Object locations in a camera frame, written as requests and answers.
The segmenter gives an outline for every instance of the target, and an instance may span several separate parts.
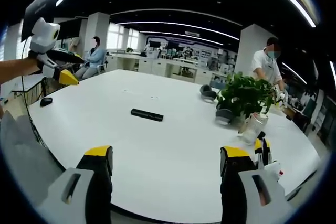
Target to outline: ceiling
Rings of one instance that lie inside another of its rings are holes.
[[[9,21],[17,22],[22,18],[25,7],[31,1],[33,0],[12,0],[11,3],[8,3],[12,9],[7,16]],[[333,22],[332,17],[334,17],[328,8],[332,0],[314,1],[321,17],[321,23],[316,28],[311,28],[288,0],[65,0],[56,8],[55,16],[88,16],[95,12],[119,13],[111,15],[112,22],[155,21],[189,24],[220,31],[238,38],[242,29],[255,23],[279,37],[283,47],[282,55],[278,59],[279,66],[285,62],[308,83],[313,83],[312,59],[314,59],[319,70],[320,87],[327,90],[330,95],[335,95],[336,88],[329,60],[336,61],[336,56],[331,47],[328,47],[333,43],[331,37],[328,36],[328,29]],[[151,10],[124,13],[140,9]],[[192,10],[212,16],[167,9]],[[239,46],[237,40],[197,28],[167,24],[126,26],[137,30],[175,34],[184,34],[186,30],[193,31],[200,33],[202,38],[224,44],[228,50],[237,51]]]

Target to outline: white cabinet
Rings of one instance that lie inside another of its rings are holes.
[[[139,72],[151,73],[152,72],[152,60],[139,60]]]
[[[166,62],[154,60],[152,64],[151,74],[154,74],[156,76],[166,76],[166,68],[167,68]]]
[[[121,58],[115,56],[106,56],[106,60],[108,62],[106,67],[106,72],[123,69],[122,60]]]
[[[196,72],[195,83],[202,85],[209,85],[212,78],[212,72],[198,69]]]

